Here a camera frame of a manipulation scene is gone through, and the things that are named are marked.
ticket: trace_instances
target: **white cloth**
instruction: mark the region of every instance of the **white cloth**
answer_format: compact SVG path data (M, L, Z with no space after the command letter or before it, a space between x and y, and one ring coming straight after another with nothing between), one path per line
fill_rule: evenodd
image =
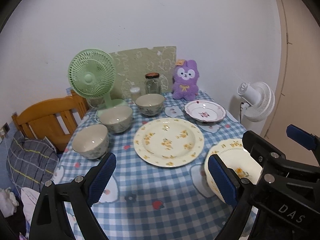
M12 216L19 206L16 197L9 189L0 188L0 209L5 218Z
M39 192L31 188L21 188L21 201L23 203L23 213L30 225L39 195Z

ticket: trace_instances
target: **door frame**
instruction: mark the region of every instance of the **door frame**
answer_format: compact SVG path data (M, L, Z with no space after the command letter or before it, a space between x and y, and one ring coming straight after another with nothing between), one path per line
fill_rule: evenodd
M272 123L272 120L275 116L275 113L277 111L283 85L284 85L284 78L285 73L287 69L287 61L288 61L288 28L287 28L287 19L285 16L284 11L284 5L282 0L276 0L278 11L279 11L279 17L280 17L280 29L281 29L281 58L280 58L280 69L279 69L279 76L275 91L275 107L271 114L266 119L266 122L262 128L260 136L263 138L268 139L268 130L270 128L270 125Z

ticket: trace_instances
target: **electrical outlet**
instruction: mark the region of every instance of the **electrical outlet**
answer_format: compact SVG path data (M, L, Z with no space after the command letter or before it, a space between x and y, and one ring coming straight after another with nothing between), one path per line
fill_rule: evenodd
M67 95L68 95L68 96L71 96L71 89L72 89L72 88L66 88L66 92L67 92Z
M4 139L6 132L4 131L3 127L0 128L0 138Z
M5 133L8 133L9 130L10 130L10 127L9 127L9 125L8 125L7 122L4 124L4 126L3 126L2 128L3 128L3 130L4 130Z

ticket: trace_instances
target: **small plate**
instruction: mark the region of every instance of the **small plate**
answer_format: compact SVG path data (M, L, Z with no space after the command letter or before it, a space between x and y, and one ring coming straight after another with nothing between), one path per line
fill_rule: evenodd
M200 155L203 146L200 129L178 118L148 122L134 136L134 149L139 157L159 167L186 165Z
M232 168L236 172L239 178L248 178L253 184L257 184L262 167L250 156L250 153L243 148L242 140L228 139L220 141L208 152L204 161L204 172L207 176L209 187L223 202L224 200L220 190L208 169L208 160L212 154L217 154L228 168Z
M200 122L219 122L226 116L222 106L207 100L191 101L184 106L184 110Z

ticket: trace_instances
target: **table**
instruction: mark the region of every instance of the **table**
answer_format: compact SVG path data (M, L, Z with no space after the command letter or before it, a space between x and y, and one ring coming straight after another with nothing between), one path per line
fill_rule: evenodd
M165 106L178 106L183 111L184 99L174 100L171 93L164 96ZM201 91L196 98L213 101ZM116 155L117 165L100 201L92 206L105 234L110 240L214 239L232 208L213 193L208 196L208 193L200 192L199 183L205 181L204 159L217 142L242 138L245 128L226 116L219 123L221 128L216 133L201 129L205 138L204 149L196 160L178 168L159 168L146 163L136 154L133 137L144 123L166 115L162 112L159 116L148 118L139 113L135 104L129 105L133 109L133 125L123 134L109 135L109 151ZM52 179L55 183L70 182L98 164L99 161L88 160L71 147L77 132L96 123L94 117L95 111L90 110L73 134L56 168L57 175ZM179 118L196 124L186 115ZM66 210L76 239L82 239L70 203L66 203ZM250 230L254 218L252 212L245 231Z

